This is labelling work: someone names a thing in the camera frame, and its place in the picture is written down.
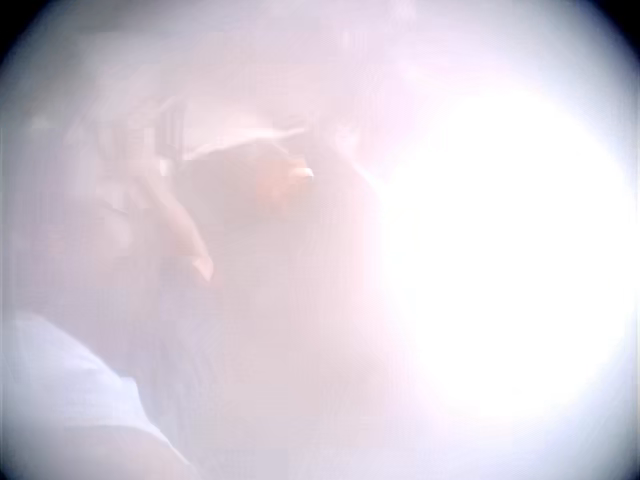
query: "bright light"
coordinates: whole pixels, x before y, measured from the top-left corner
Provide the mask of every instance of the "bright light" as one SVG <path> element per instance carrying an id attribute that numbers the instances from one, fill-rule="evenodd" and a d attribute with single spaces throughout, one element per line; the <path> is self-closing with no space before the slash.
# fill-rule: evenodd
<path id="1" fill-rule="evenodd" d="M 475 97 L 384 192 L 403 333 L 430 388 L 482 418 L 575 400 L 633 305 L 633 201 L 615 163 L 523 92 Z"/>

